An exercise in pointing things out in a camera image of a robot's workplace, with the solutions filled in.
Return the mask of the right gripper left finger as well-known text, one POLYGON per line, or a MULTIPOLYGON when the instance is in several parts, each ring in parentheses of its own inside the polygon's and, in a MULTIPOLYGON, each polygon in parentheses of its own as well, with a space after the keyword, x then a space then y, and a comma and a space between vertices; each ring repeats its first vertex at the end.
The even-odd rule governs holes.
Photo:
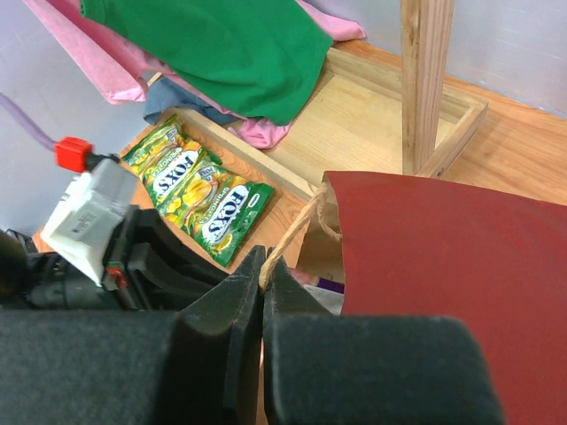
POLYGON ((2 423, 255 423, 265 258, 179 312, 2 313, 2 423))

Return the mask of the red brown paper bag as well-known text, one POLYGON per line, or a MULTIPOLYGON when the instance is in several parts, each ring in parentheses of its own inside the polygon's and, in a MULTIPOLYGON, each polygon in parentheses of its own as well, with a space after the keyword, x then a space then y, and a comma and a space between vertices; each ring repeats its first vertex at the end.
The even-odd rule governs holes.
POLYGON ((340 315, 461 321, 502 424, 566 421, 566 209, 428 178, 330 172, 260 272, 345 285, 340 315))

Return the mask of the green Fox's candy bag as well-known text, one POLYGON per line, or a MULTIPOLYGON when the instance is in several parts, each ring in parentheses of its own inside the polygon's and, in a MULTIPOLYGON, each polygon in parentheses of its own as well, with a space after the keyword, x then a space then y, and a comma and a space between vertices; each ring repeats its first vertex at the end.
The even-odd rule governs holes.
POLYGON ((121 156, 158 207, 210 151, 191 139, 177 114, 158 124, 121 156))
POLYGON ((232 262, 274 188, 224 168, 201 148, 177 154, 146 175, 156 210, 189 235, 220 266, 232 262))

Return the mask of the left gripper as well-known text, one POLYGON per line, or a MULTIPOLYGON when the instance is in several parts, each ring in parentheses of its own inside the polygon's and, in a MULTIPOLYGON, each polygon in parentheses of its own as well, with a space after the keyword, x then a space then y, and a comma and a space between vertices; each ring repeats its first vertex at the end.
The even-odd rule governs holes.
POLYGON ((104 255, 104 289, 125 310, 179 310, 228 274, 182 243, 154 209, 131 205, 104 255))

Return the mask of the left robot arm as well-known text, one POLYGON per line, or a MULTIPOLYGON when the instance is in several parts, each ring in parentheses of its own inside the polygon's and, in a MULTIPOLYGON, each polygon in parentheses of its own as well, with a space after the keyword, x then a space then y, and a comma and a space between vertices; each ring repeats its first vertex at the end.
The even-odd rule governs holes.
POLYGON ((183 244, 153 209, 130 206, 93 282, 55 251, 36 251, 18 232, 1 234, 4 310, 173 311, 205 295, 227 273, 183 244))

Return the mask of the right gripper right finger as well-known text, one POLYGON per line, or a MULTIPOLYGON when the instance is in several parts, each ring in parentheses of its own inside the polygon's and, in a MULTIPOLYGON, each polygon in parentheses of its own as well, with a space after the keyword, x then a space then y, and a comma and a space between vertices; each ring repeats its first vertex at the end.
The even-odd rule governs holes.
POLYGON ((272 424, 502 424, 482 350, 456 319, 335 315, 283 261, 264 295, 272 424))

